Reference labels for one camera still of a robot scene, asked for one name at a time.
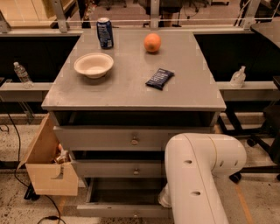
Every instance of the orange fruit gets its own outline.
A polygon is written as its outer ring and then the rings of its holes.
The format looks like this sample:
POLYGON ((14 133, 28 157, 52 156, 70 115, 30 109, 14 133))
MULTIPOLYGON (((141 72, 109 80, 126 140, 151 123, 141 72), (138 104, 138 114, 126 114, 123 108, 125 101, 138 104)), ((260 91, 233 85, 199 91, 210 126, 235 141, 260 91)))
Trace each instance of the orange fruit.
POLYGON ((159 47, 161 45, 161 38, 154 32, 150 33, 145 37, 143 45, 147 52, 155 53, 159 50, 159 47))

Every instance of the can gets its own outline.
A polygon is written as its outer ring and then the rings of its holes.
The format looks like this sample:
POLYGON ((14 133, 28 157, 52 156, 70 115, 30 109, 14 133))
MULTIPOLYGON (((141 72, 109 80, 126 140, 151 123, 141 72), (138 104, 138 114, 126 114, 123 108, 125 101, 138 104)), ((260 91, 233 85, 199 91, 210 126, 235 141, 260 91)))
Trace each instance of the can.
POLYGON ((114 46, 112 24, 107 17, 101 17, 96 23, 97 37, 100 46, 103 49, 109 49, 114 46))

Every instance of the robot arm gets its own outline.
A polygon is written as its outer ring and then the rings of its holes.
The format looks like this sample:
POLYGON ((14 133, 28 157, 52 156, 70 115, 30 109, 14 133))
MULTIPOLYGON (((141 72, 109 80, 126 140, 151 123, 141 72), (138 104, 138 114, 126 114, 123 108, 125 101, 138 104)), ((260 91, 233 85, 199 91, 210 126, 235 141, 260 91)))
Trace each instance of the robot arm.
POLYGON ((168 186, 159 201, 171 204, 175 224, 228 223, 212 175, 229 176, 245 163, 243 145, 231 136, 176 135, 166 145, 168 186))

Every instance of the open drawer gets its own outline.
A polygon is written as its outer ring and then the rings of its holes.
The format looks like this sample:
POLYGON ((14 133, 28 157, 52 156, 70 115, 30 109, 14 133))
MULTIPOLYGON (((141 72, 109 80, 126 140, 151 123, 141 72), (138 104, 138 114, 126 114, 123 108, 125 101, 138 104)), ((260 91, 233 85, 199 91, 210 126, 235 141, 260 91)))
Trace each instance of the open drawer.
POLYGON ((171 218, 172 210, 158 203, 164 178, 91 178, 82 216, 171 218))
POLYGON ((53 122, 47 115, 31 140, 24 159, 36 194, 77 195, 78 177, 71 163, 52 164, 59 140, 53 132, 53 122))

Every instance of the cabinet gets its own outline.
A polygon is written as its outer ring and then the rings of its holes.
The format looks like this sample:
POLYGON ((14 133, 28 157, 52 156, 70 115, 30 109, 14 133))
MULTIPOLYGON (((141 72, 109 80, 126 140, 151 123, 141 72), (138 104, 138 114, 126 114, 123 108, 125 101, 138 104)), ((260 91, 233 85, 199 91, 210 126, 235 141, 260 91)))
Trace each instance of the cabinet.
POLYGON ((88 196, 84 216, 171 217, 158 204, 166 184, 165 146, 178 133, 213 131, 225 109, 200 48, 189 31, 157 31, 162 47, 144 50, 145 29, 113 30, 115 46, 102 50, 86 30, 62 67, 42 107, 73 159, 88 196), (73 70, 76 59, 100 52, 114 59, 104 77, 73 70), (160 68, 175 73, 160 91, 145 82, 160 68))

